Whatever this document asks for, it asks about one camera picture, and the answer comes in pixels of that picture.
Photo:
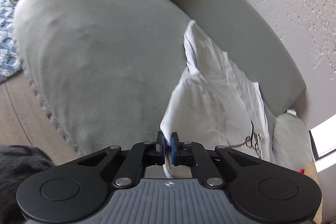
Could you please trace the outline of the white hoodie with drawstring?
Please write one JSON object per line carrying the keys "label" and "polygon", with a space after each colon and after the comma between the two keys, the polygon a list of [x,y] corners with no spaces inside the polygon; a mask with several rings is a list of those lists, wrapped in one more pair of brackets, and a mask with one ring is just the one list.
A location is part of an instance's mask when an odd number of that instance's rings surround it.
{"label": "white hoodie with drawstring", "polygon": [[167,144],[177,132],[180,141],[201,143],[206,149],[225,145],[274,163],[275,117],[259,84],[249,80],[194,20],[183,45],[187,66],[160,124]]}

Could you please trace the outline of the tan garment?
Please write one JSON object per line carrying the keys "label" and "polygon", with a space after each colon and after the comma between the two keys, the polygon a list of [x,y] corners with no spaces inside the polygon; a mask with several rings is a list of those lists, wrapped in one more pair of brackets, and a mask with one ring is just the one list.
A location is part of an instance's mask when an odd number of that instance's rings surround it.
{"label": "tan garment", "polygon": [[323,197],[322,192],[319,187],[319,181],[318,181],[318,175],[317,170],[315,167],[315,163],[313,161],[310,161],[306,164],[306,166],[303,168],[304,175],[310,178],[309,182],[309,195],[313,199],[313,211],[315,212],[315,215],[313,217],[314,223],[322,223],[322,206],[323,206]]}

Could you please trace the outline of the grey right sofa cushion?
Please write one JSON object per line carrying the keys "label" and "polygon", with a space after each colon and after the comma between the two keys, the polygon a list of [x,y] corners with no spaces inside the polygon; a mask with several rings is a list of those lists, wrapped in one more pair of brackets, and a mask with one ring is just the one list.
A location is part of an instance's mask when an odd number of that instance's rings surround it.
{"label": "grey right sofa cushion", "polygon": [[272,139],[272,163],[298,171],[314,160],[307,126],[298,117],[281,114],[276,118]]}

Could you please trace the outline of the dark grey furry object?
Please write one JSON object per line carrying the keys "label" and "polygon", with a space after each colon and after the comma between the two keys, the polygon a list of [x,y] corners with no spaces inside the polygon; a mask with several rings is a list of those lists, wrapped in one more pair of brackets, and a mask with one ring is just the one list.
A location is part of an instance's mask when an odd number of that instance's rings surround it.
{"label": "dark grey furry object", "polygon": [[23,223],[17,203],[20,184],[33,174],[54,167],[52,159],[38,147],[1,145],[1,223]]}

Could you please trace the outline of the white tag on sofa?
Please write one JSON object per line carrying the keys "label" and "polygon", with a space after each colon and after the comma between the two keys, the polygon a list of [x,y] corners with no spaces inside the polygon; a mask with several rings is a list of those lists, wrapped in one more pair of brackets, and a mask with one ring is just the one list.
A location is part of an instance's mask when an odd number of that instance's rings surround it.
{"label": "white tag on sofa", "polygon": [[294,109],[288,109],[286,112],[291,116],[297,116],[297,112]]}

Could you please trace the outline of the blue patterned rug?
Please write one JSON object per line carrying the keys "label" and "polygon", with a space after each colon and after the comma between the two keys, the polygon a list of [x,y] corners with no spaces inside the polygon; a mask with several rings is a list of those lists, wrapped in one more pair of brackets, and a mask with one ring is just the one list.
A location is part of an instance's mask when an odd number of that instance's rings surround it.
{"label": "blue patterned rug", "polygon": [[21,72],[21,61],[17,53],[14,32],[14,6],[10,0],[0,1],[0,83]]}

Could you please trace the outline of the grey sofa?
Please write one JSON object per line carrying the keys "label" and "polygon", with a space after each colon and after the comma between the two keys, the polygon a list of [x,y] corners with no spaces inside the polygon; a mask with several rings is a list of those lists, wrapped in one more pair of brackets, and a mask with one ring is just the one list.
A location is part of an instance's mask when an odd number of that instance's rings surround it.
{"label": "grey sofa", "polygon": [[190,20],[280,115],[305,91],[292,57],[246,0],[12,0],[14,41],[48,117],[79,154],[155,135],[186,66]]}

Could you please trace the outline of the window with black frame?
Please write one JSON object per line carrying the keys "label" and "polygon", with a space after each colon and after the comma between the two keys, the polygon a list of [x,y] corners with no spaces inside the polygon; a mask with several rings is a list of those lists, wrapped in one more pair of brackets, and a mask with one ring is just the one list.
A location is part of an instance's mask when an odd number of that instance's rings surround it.
{"label": "window with black frame", "polygon": [[310,136],[316,160],[335,151],[335,121],[331,118],[312,128]]}

